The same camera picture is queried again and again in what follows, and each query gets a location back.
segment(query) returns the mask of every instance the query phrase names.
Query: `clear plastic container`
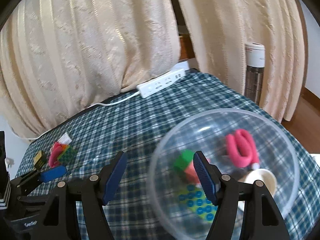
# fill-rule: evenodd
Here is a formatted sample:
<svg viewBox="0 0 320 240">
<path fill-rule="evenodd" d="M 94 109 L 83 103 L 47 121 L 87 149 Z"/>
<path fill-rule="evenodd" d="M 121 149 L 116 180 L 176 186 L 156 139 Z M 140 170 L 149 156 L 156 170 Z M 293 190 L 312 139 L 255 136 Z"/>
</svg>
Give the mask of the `clear plastic container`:
<svg viewBox="0 0 320 240">
<path fill-rule="evenodd" d="M 278 188 L 274 200 L 282 216 L 285 218 L 291 210 L 298 192 L 299 167 L 295 150 L 281 129 L 265 117 L 245 110 L 206 111 L 189 117 L 167 133 L 150 163 L 149 201 L 160 223 L 176 239 L 205 239 L 211 223 L 179 202 L 179 191 L 185 182 L 173 170 L 174 161 L 185 149 L 201 150 L 222 173 L 242 178 L 249 168 L 233 166 L 225 147 L 225 136 L 239 128 L 252 134 L 261 168 L 276 176 Z M 232 239 L 239 239 L 242 216 L 238 209 Z"/>
</svg>

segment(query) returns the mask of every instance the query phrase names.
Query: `white cable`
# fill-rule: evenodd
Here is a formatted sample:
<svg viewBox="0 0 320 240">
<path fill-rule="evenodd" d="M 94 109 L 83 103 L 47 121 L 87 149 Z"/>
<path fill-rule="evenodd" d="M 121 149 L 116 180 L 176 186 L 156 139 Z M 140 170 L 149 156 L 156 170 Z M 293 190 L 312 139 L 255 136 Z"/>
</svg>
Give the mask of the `white cable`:
<svg viewBox="0 0 320 240">
<path fill-rule="evenodd" d="M 138 92 L 135 92 L 135 93 L 132 94 L 131 96 L 128 96 L 128 97 L 126 97 L 126 98 L 124 98 L 124 99 L 121 99 L 121 100 L 119 100 L 119 101 L 117 101 L 117 102 L 115 102 L 115 103 L 111 103 L 111 104 L 95 103 L 95 104 L 87 107 L 86 109 L 88 109 L 88 108 L 90 108 L 90 107 L 92 107 L 92 106 L 96 106 L 96 105 L 99 105 L 99 106 L 114 106 L 114 105 L 117 105 L 117 104 L 119 104 L 119 103 L 122 103 L 122 102 L 124 102 L 124 101 L 126 101 L 126 100 L 128 100 L 128 99 L 130 99 L 130 98 L 133 98 L 133 97 L 135 97 L 135 96 L 137 96 L 137 95 L 139 95 L 139 94 L 140 94 L 139 91 L 138 91 Z M 12 133 L 13 133 L 14 136 L 16 136 L 16 137 L 18 137 L 18 138 L 20 138 L 20 139 L 23 139 L 23 140 L 37 140 L 37 139 L 39 139 L 41 136 L 45 135 L 47 132 L 49 132 L 49 131 L 52 130 L 52 129 L 47 130 L 46 132 L 44 132 L 43 134 L 41 134 L 41 135 L 40 135 L 39 137 L 37 137 L 37 138 L 23 138 L 23 137 L 20 137 L 19 135 L 17 135 L 17 134 L 12 130 L 12 128 L 11 128 L 11 126 L 9 125 L 9 123 L 8 123 L 8 126 L 9 126 L 9 128 L 10 128 L 10 130 L 12 131 Z"/>
</svg>

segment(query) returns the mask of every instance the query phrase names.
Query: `power outlet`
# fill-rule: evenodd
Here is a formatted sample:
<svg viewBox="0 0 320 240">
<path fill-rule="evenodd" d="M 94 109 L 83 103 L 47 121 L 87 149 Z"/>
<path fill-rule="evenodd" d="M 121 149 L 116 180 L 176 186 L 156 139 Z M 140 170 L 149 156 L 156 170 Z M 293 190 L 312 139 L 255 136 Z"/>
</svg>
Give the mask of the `power outlet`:
<svg viewBox="0 0 320 240">
<path fill-rule="evenodd" d="M 179 78 L 186 75 L 183 69 L 172 70 L 160 77 L 154 78 L 137 86 L 142 98 L 153 95 L 154 93 L 174 84 Z"/>
</svg>

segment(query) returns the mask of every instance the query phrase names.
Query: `silver bolt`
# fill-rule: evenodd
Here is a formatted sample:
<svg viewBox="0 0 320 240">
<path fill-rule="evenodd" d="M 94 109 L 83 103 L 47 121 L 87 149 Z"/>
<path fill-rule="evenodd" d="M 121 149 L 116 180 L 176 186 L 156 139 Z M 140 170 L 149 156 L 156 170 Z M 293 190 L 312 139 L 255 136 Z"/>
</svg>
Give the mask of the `silver bolt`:
<svg viewBox="0 0 320 240">
<path fill-rule="evenodd" d="M 263 186 L 263 182 L 262 182 L 261 180 L 257 180 L 257 181 L 256 181 L 256 185 L 257 185 L 258 187 L 262 187 L 262 186 Z"/>
<path fill-rule="evenodd" d="M 58 187 L 64 187 L 65 186 L 65 182 L 64 181 L 60 181 L 59 183 L 58 183 Z"/>
<path fill-rule="evenodd" d="M 92 176 L 90 176 L 90 180 L 91 180 L 91 181 L 96 181 L 98 178 L 99 178 L 98 175 L 92 175 Z"/>
<path fill-rule="evenodd" d="M 223 180 L 225 180 L 225 181 L 230 180 L 230 176 L 229 176 L 228 174 L 223 174 L 223 175 L 221 176 L 221 178 L 222 178 Z"/>
</svg>

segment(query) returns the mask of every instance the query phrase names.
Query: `bowl rim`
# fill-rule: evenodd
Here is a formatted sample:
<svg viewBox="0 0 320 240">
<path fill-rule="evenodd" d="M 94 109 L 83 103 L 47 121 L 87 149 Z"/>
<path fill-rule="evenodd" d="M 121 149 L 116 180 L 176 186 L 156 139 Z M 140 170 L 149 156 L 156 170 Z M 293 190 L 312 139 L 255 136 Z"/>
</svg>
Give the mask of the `bowl rim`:
<svg viewBox="0 0 320 240">
<path fill-rule="evenodd" d="M 294 176 L 294 180 L 293 180 L 293 187 L 292 187 L 292 192 L 291 192 L 290 198 L 289 198 L 288 202 L 286 203 L 286 205 L 282 208 L 283 209 L 282 217 L 284 219 L 287 217 L 289 211 L 291 210 L 291 208 L 293 206 L 293 202 L 298 195 L 300 171 L 299 171 L 297 154 L 296 154 L 296 151 L 295 151 L 292 143 L 290 142 L 289 138 L 280 129 L 280 127 L 278 127 L 274 122 L 272 122 L 271 120 L 267 119 L 266 117 L 264 117 L 260 114 L 257 114 L 255 112 L 251 112 L 251 111 L 247 111 L 247 110 L 243 110 L 243 109 L 234 109 L 234 108 L 219 108 L 219 109 L 208 110 L 208 111 L 201 112 L 199 114 L 195 114 L 193 116 L 186 118 L 182 122 L 180 122 L 178 125 L 173 127 L 169 132 L 166 133 L 166 135 L 164 135 L 161 138 L 160 142 L 158 143 L 158 145 L 157 145 L 157 147 L 151 157 L 151 162 L 150 162 L 149 172 L 148 172 L 149 179 L 147 181 L 147 193 L 148 193 L 149 203 L 153 207 L 153 210 L 155 211 L 156 216 L 158 217 L 161 225 L 164 227 L 165 230 L 167 230 L 167 232 L 169 234 L 174 236 L 176 239 L 193 240 L 193 238 L 190 238 L 189 236 L 185 235 L 179 229 L 174 228 L 174 226 L 170 223 L 170 221 L 167 218 L 167 216 L 165 215 L 165 213 L 160 208 L 158 198 L 156 197 L 156 188 L 155 188 L 155 184 L 154 184 L 156 163 L 158 160 L 158 156 L 161 154 L 159 149 L 162 149 L 164 147 L 164 145 L 167 143 L 168 139 L 171 137 L 172 134 L 174 134 L 177 130 L 179 130 L 182 126 L 189 123 L 190 121 L 197 119 L 201 116 L 208 115 L 208 114 L 223 113 L 223 112 L 235 112 L 235 113 L 247 114 L 247 115 L 257 117 L 257 118 L 263 120 L 264 122 L 266 122 L 266 124 L 270 125 L 272 128 L 274 128 L 283 137 L 284 141 L 287 143 L 288 149 L 291 152 L 292 159 L 293 159 L 295 176 Z"/>
</svg>

